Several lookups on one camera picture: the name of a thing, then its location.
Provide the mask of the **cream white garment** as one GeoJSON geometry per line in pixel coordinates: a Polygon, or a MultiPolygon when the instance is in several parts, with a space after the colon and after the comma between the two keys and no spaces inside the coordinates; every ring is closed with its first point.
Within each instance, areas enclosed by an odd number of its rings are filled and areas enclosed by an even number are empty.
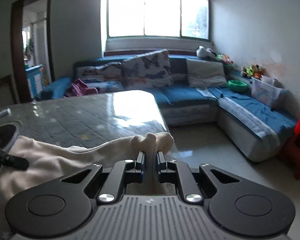
{"type": "Polygon", "coordinates": [[[15,157],[29,161],[26,171],[11,167],[0,170],[0,239],[9,233],[4,208],[9,199],[21,191],[77,171],[91,164],[112,167],[117,161],[136,159],[140,151],[146,155],[145,182],[132,184],[132,194],[173,194],[171,184],[158,182],[155,169],[155,155],[158,151],[168,155],[174,139],[167,132],[147,133],[115,139],[93,148],[79,146],[61,147],[19,136],[10,150],[15,157]]]}

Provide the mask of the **black round induction cooktop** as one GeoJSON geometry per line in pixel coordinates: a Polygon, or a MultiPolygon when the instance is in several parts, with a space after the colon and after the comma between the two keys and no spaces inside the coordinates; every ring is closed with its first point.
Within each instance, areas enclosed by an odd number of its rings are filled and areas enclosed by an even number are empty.
{"type": "Polygon", "coordinates": [[[0,124],[0,149],[9,152],[20,134],[22,125],[17,122],[0,124]]]}

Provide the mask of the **grey remote control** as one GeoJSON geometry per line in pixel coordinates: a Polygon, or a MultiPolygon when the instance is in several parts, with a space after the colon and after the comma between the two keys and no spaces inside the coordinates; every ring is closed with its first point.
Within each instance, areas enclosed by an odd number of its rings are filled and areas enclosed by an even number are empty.
{"type": "Polygon", "coordinates": [[[3,118],[5,116],[10,116],[11,115],[11,109],[6,108],[0,111],[0,118],[3,118]]]}

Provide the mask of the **blue white small cabinet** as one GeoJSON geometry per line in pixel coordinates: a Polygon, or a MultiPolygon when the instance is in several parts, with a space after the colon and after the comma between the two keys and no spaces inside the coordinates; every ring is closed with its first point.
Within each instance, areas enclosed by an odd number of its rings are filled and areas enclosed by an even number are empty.
{"type": "Polygon", "coordinates": [[[43,90],[42,68],[43,65],[39,64],[25,69],[31,99],[36,98],[43,90]]]}

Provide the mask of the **pink purple cloth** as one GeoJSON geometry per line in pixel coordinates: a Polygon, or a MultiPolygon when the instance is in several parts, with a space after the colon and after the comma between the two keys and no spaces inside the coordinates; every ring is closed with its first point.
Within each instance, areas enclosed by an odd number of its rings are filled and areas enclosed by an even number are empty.
{"type": "Polygon", "coordinates": [[[81,79],[75,79],[64,94],[65,97],[85,96],[98,94],[98,90],[94,87],[88,87],[81,79]]]}

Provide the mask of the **long butterfly print pillow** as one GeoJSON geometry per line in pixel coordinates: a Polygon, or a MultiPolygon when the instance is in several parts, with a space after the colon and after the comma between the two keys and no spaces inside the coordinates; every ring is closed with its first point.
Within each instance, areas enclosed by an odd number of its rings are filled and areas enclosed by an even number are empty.
{"type": "Polygon", "coordinates": [[[96,88],[99,93],[113,93],[124,90],[121,62],[77,67],[75,77],[82,80],[89,88],[96,88]]]}

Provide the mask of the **blue corner sofa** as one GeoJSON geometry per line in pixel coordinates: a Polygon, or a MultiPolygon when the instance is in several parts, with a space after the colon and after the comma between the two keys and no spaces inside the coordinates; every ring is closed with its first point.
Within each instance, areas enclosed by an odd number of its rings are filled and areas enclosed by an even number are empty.
{"type": "MultiPolygon", "coordinates": [[[[100,66],[125,59],[74,64],[73,76],[64,76],[45,87],[39,100],[62,98],[75,77],[77,67],[100,66]]],[[[251,161],[275,156],[293,135],[297,120],[281,109],[272,109],[253,98],[250,92],[234,92],[226,87],[195,88],[187,80],[187,59],[169,55],[174,84],[143,90],[153,95],[166,123],[171,126],[216,122],[241,152],[251,161]]]]}

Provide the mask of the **grey cushion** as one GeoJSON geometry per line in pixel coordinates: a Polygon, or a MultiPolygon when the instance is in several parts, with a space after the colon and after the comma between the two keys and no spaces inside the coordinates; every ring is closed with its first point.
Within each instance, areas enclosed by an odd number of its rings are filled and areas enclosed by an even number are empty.
{"type": "Polygon", "coordinates": [[[191,87],[226,87],[224,67],[220,62],[187,59],[187,80],[191,87]]]}

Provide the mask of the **large butterfly print pillow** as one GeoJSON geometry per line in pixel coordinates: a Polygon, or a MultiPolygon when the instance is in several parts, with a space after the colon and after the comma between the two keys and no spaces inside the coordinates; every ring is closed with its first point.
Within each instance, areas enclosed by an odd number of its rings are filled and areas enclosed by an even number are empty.
{"type": "Polygon", "coordinates": [[[174,84],[167,49],[125,59],[122,68],[124,84],[129,90],[161,88],[174,84]]]}

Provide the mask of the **green plastic bowl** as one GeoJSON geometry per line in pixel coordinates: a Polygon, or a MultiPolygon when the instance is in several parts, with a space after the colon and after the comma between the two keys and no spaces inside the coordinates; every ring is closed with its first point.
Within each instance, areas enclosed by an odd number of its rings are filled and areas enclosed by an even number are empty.
{"type": "Polygon", "coordinates": [[[240,93],[240,92],[244,92],[245,90],[247,90],[248,85],[243,81],[229,80],[228,81],[228,87],[232,91],[240,93]]]}

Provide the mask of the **white plush toy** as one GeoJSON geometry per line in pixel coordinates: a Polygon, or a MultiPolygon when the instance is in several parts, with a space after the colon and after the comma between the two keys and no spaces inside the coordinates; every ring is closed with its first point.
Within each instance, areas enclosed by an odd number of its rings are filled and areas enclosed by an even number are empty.
{"type": "Polygon", "coordinates": [[[211,48],[205,48],[204,46],[199,46],[196,50],[196,55],[198,58],[214,58],[216,56],[215,52],[211,48]]]}

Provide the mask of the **clear plastic storage box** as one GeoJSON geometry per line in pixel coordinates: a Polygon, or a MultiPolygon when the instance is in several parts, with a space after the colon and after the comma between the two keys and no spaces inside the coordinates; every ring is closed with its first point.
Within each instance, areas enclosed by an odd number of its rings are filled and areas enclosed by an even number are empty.
{"type": "Polygon", "coordinates": [[[251,96],[272,109],[282,108],[288,89],[271,77],[252,78],[251,96]]]}

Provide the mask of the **colourful plush toys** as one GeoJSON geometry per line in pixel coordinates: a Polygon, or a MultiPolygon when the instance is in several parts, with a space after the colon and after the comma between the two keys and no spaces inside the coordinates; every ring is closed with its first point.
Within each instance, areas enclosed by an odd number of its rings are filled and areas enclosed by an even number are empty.
{"type": "Polygon", "coordinates": [[[247,78],[256,78],[260,79],[262,77],[262,74],[264,72],[264,68],[262,66],[259,66],[258,64],[251,64],[248,67],[243,66],[241,69],[241,76],[247,77],[247,78]]]}

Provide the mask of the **dark wooden door frame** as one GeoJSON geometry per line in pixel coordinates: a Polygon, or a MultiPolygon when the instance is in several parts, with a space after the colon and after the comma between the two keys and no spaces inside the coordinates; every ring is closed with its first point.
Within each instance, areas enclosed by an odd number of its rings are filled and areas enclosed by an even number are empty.
{"type": "MultiPolygon", "coordinates": [[[[12,3],[10,21],[11,57],[15,86],[20,103],[31,101],[30,90],[27,85],[27,78],[23,61],[22,41],[22,20],[23,7],[38,0],[17,0],[12,3]]],[[[52,81],[55,81],[55,70],[51,50],[51,0],[47,0],[47,52],[49,56],[49,67],[52,81]]]]}

